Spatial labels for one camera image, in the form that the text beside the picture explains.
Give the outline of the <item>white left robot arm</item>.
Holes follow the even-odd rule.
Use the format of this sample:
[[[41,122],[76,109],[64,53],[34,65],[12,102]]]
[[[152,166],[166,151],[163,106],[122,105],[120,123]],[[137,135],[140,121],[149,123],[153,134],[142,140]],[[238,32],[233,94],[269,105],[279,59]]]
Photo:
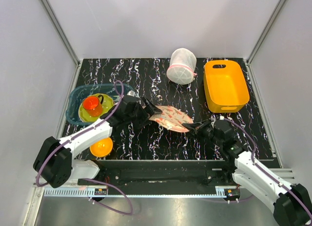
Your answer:
[[[43,178],[46,185],[58,188],[68,180],[88,179],[95,185],[105,180],[104,171],[91,160],[76,160],[76,156],[91,145],[109,138],[117,128],[130,123],[142,127],[149,124],[153,115],[161,114],[161,110],[146,97],[123,96],[107,113],[103,114],[91,125],[60,139],[47,138],[34,161],[33,168],[38,173],[37,186]]]

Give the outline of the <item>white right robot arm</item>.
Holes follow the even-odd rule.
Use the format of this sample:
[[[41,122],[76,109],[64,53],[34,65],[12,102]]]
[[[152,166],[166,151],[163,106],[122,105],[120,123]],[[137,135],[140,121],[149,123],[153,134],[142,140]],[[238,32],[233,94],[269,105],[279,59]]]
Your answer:
[[[219,147],[229,164],[221,173],[223,183],[246,188],[273,213],[280,226],[310,226],[312,201],[308,190],[279,177],[255,157],[254,151],[243,147],[235,138],[236,125],[227,118],[183,124],[197,139],[207,139]]]

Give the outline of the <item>floral mesh laundry bag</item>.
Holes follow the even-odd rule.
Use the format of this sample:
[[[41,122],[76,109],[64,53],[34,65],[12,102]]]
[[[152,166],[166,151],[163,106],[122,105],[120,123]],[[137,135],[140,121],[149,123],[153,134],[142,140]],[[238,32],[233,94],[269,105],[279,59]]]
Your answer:
[[[157,105],[162,112],[158,115],[153,115],[149,120],[158,123],[167,130],[187,133],[189,130],[185,128],[183,123],[194,123],[193,119],[186,113],[181,112],[173,106]]]

